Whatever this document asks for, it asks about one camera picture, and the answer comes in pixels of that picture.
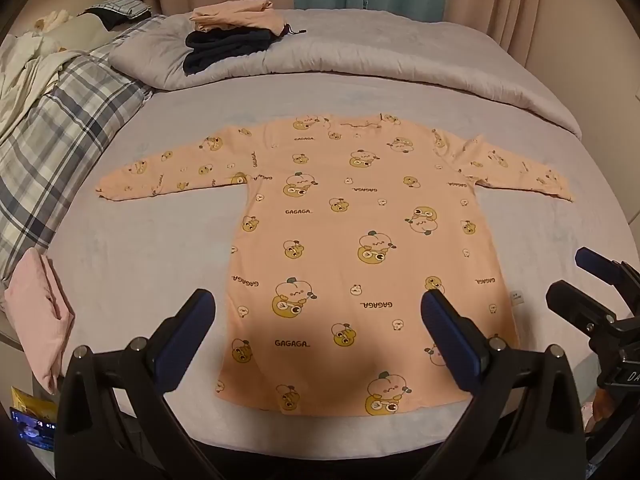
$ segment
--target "clothing tag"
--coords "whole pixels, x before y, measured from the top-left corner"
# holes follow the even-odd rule
[[[516,306],[524,303],[524,299],[522,298],[522,291],[520,290],[512,290],[509,296],[511,298],[511,306]]]

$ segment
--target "shirt sleeve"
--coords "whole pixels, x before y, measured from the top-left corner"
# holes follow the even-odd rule
[[[436,153],[473,184],[499,189],[537,191],[573,201],[567,179],[552,168],[486,142],[482,136],[463,140],[432,129]]]
[[[188,189],[245,184],[257,171],[262,132],[229,126],[196,144],[146,156],[100,179],[96,191],[110,200],[129,200]]]

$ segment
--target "blue gripper pad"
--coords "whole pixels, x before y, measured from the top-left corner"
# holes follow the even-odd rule
[[[575,263],[609,285],[617,285],[622,281],[623,271],[617,263],[586,247],[578,249],[575,253]]]
[[[437,290],[424,293],[420,312],[458,387],[475,393],[482,383],[482,354],[486,353],[482,333]]]
[[[215,317],[213,295],[197,289],[175,317],[165,320],[170,332],[154,359],[156,391],[172,392],[178,387]]]

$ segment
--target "folded pink cloth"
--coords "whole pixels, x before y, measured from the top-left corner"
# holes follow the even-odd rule
[[[268,28],[279,36],[285,26],[284,18],[273,10],[269,0],[236,0],[197,7],[189,19],[201,32],[212,28],[257,27]]]
[[[73,314],[66,306],[46,256],[28,249],[4,293],[6,315],[42,387],[56,392],[62,349]]]

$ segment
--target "shirt's left sleeve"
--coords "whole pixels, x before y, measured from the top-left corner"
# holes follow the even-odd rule
[[[522,189],[573,201],[569,183],[552,168],[486,142],[482,136],[463,140],[433,129],[435,151],[474,184],[501,189]]]

